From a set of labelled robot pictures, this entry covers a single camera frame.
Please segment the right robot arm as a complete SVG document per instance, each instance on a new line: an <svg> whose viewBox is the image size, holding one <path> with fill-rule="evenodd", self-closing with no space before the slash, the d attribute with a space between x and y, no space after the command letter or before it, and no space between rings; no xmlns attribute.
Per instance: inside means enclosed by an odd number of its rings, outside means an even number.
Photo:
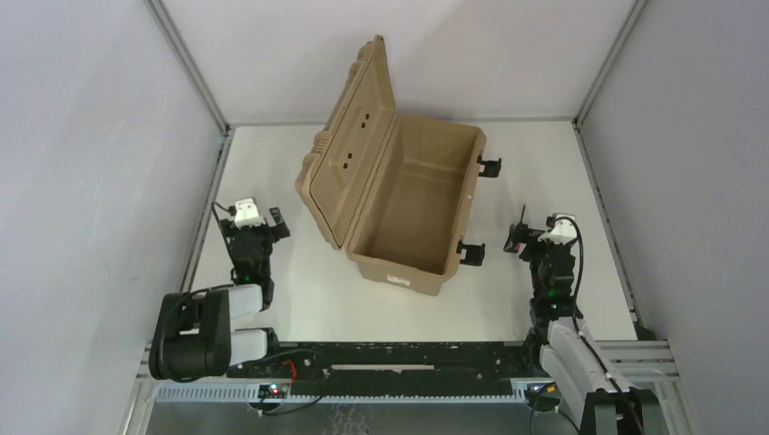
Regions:
<svg viewBox="0 0 769 435"><path fill-rule="evenodd" d="M561 394L560 412L579 434L663 434L655 393L637 387L602 354L579 309L585 247L576 218L554 213L546 227L511 224L504 251L528 264L531 328L525 343Z"/></svg>

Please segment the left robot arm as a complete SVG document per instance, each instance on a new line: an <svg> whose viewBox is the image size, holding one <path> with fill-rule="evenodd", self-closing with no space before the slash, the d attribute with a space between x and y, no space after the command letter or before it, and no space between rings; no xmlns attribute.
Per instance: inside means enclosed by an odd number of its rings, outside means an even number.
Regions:
<svg viewBox="0 0 769 435"><path fill-rule="evenodd" d="M290 230L279 208L269 213L272 224L248 205L218 219L232 264L229 283L163 297L148 359L154 379L194 382L267 357L267 329L238 330L232 323L272 304L273 247Z"/></svg>

